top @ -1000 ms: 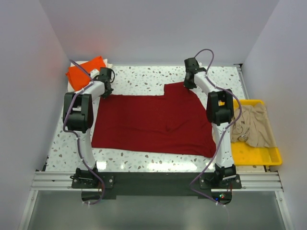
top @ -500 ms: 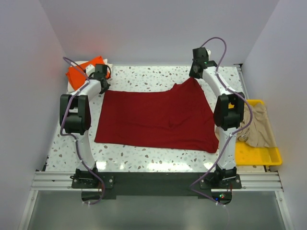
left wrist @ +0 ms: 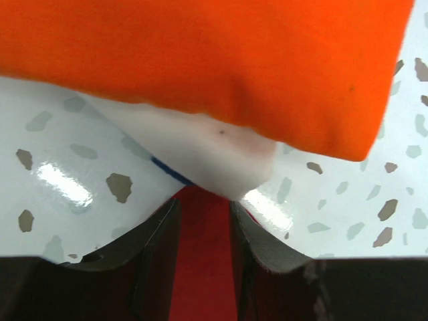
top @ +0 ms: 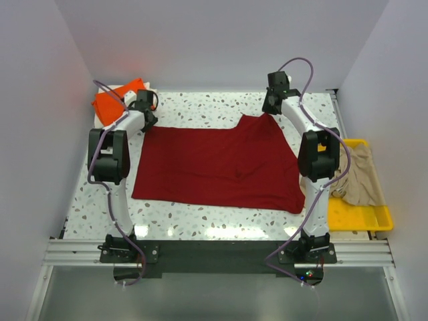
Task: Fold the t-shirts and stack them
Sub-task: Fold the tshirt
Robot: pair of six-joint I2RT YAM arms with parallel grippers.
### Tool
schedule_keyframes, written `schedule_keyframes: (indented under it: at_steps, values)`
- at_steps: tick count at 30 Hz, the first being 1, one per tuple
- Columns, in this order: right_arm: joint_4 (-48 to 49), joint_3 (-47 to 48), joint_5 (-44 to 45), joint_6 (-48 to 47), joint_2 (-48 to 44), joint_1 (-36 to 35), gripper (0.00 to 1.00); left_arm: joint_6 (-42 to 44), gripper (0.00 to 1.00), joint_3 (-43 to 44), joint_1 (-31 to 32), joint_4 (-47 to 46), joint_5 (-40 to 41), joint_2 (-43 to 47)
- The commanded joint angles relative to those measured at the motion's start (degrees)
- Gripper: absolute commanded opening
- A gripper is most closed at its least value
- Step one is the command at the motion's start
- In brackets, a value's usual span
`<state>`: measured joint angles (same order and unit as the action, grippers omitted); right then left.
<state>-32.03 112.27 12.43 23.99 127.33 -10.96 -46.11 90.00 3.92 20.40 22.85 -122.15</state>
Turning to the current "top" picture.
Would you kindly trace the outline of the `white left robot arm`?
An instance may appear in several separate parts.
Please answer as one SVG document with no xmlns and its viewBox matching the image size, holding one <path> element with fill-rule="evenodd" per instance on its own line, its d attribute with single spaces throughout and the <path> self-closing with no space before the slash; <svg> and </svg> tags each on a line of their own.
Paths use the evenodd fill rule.
<svg viewBox="0 0 428 321">
<path fill-rule="evenodd" d="M 154 111 L 159 98 L 152 90 L 130 90 L 120 98 L 122 114 L 112 124 L 93 128 L 88 141 L 88 182 L 106 190 L 110 237 L 121 237 L 114 253 L 123 262 L 132 262 L 138 256 L 138 246 L 129 240 L 134 235 L 134 224 L 128 211 L 126 180 L 130 173 L 128 139 L 146 132 L 158 121 Z"/>
</svg>

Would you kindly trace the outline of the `dark red t-shirt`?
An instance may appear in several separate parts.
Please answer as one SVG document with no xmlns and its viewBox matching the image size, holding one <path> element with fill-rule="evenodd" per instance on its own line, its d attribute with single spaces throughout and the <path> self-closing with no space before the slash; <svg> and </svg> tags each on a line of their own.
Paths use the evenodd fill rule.
<svg viewBox="0 0 428 321">
<path fill-rule="evenodd" d="M 299 214 L 297 158 L 269 114 L 227 129 L 154 127 L 144 136 L 133 199 Z"/>
</svg>

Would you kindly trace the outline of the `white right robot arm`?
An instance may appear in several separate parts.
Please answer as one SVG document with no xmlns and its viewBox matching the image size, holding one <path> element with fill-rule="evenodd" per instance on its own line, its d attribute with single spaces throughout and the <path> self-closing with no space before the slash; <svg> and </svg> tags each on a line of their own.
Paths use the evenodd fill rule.
<svg viewBox="0 0 428 321">
<path fill-rule="evenodd" d="M 298 170 L 306 188 L 306 216 L 300 230 L 298 255 L 307 263 L 314 262 L 328 248 L 327 184 L 334 178 L 340 163 L 340 133 L 337 128 L 328 128 L 301 102 L 292 105 L 291 98 L 301 98 L 297 89 L 290 87 L 290 77 L 284 71 L 267 75 L 267 93 L 262 111 L 285 116 L 301 135 L 298 153 Z"/>
</svg>

